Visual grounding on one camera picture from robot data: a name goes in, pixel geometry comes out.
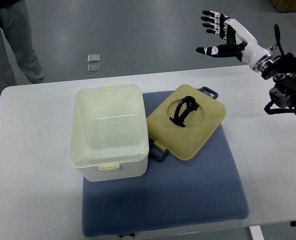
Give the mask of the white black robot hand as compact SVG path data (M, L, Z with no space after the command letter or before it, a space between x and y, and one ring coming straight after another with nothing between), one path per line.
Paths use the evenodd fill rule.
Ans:
M206 32L219 37L225 43L198 47L196 52L213 58L236 57L247 63L253 71L261 73L274 63L271 50L261 47L257 39L236 19L211 10L203 10L202 14L202 26L206 28Z

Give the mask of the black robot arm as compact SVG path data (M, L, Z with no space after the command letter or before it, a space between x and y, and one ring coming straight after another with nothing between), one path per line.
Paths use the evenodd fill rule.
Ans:
M264 110L269 115L294 113L296 115L296 57L283 51L281 34L277 24L274 25L276 45L280 55L276 56L263 68L262 78L272 79L275 83L270 89L270 102Z

